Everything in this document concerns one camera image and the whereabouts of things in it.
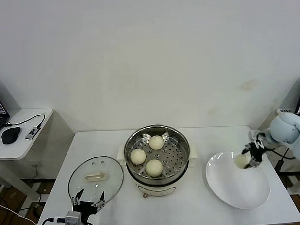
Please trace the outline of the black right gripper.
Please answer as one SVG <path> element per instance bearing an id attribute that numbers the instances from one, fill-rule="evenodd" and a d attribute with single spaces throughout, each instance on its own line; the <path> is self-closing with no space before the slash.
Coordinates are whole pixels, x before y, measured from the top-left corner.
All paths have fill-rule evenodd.
<path id="1" fill-rule="evenodd" d="M 262 156 L 265 153 L 265 147 L 260 140 L 252 141 L 250 143 L 245 144 L 244 149 L 241 154 L 246 154 L 250 151 L 251 160 L 244 166 L 245 169 L 248 168 L 257 168 L 260 165 L 260 161 L 262 161 Z"/>

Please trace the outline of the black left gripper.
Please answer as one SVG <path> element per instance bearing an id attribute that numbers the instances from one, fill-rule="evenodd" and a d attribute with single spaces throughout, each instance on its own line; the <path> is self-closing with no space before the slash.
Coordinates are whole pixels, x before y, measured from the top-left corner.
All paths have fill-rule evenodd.
<path id="1" fill-rule="evenodd" d="M 82 216 L 95 215 L 98 209 L 102 209 L 105 205 L 104 191 L 102 192 L 100 200 L 97 203 L 80 201 L 80 197 L 82 196 L 83 192 L 84 190 L 82 189 L 76 194 L 76 196 L 71 198 L 73 211 L 82 213 Z"/>

